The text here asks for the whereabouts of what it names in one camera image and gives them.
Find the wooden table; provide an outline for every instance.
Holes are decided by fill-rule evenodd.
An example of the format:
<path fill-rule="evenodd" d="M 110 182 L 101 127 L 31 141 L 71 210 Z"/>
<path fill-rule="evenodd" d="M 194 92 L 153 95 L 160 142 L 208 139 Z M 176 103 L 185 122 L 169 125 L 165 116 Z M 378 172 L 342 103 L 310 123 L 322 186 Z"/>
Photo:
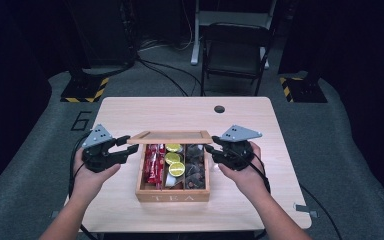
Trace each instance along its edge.
<path fill-rule="evenodd" d="M 225 107 L 216 113 L 214 107 Z M 273 107 L 265 97 L 119 97 L 102 101 L 95 126 L 114 137 L 145 130 L 207 130 L 220 136 L 233 124 L 263 133 L 253 139 L 262 148 L 272 195 L 301 228 L 309 228 L 306 205 Z M 113 148 L 125 149 L 126 145 Z M 233 181 L 210 162 L 209 202 L 140 203 L 135 196 L 142 146 L 110 178 L 83 220 L 91 232 L 191 232 L 260 230 L 264 226 L 251 203 Z"/>

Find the gray carpet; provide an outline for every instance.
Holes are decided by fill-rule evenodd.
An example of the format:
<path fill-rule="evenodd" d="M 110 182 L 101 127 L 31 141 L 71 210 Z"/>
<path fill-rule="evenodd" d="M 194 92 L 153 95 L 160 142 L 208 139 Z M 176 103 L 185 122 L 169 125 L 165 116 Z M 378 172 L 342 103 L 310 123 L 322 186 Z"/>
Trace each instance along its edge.
<path fill-rule="evenodd" d="M 259 95 L 269 97 L 273 103 L 300 183 L 329 211 L 343 239 L 384 239 L 384 191 L 352 140 L 338 94 L 321 80 L 328 103 L 288 103 L 277 75 L 283 41 L 277 39 L 269 55 L 270 69 L 264 73 Z M 139 54 L 143 59 L 169 64 L 199 77 L 200 66 L 190 65 L 191 52 L 191 46 L 183 51 L 158 47 Z M 161 69 L 188 94 L 199 95 L 199 85 L 192 93 L 194 79 L 172 69 Z M 71 150 L 84 133 L 71 131 L 72 125 L 85 111 L 90 113 L 82 114 L 82 118 L 89 119 L 86 129 L 91 128 L 102 101 L 60 102 L 69 79 L 68 73 L 49 79 L 53 94 L 47 109 L 0 176 L 0 239 L 37 239 L 52 221 L 51 213 L 63 206 Z M 222 85 L 218 80 L 212 77 L 208 81 L 207 96 L 253 92 L 243 80 L 229 80 L 229 84 Z M 110 96 L 170 97 L 181 96 L 181 92 L 168 79 L 136 63 L 126 72 L 110 77 L 103 97 Z M 338 239 L 321 207 L 305 192 L 304 197 L 307 205 L 320 214 L 306 231 L 314 239 Z"/>

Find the black curtain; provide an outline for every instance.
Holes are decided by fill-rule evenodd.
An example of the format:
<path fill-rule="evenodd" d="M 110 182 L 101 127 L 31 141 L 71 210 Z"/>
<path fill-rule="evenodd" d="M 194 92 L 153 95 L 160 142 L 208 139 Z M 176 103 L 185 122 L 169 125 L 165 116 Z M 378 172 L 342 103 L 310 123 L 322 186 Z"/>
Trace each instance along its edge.
<path fill-rule="evenodd" d="M 279 73 L 314 69 L 339 93 L 353 139 L 384 187 L 384 1 L 301 1 Z"/>
<path fill-rule="evenodd" d="M 46 108 L 48 79 L 68 70 L 58 41 L 88 67 L 63 0 L 0 0 L 0 174 Z"/>

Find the metal bracket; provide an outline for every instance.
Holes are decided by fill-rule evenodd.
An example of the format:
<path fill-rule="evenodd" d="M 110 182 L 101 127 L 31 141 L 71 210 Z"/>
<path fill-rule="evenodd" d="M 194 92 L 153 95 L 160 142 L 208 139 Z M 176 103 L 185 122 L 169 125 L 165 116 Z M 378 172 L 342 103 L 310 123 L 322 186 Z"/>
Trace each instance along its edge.
<path fill-rule="evenodd" d="M 232 125 L 229 130 L 223 133 L 220 139 L 227 142 L 239 142 L 251 138 L 259 138 L 262 136 L 263 134 L 261 132 L 257 132 L 238 125 Z"/>
<path fill-rule="evenodd" d="M 89 134 L 89 137 L 86 138 L 82 147 L 90 148 L 98 144 L 108 142 L 112 139 L 112 135 L 102 126 L 98 124 L 95 129 Z"/>

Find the black wall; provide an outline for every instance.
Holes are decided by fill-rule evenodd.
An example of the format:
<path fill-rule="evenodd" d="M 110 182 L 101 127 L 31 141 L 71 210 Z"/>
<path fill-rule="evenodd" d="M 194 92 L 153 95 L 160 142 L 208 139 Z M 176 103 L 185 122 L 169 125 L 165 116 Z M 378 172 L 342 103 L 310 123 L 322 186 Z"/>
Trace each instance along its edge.
<path fill-rule="evenodd" d="M 338 23 L 335 44 L 326 51 Z M 320 51 L 327 61 L 315 60 Z M 279 73 L 315 66 L 339 93 L 353 139 L 384 187 L 384 1 L 301 1 Z"/>

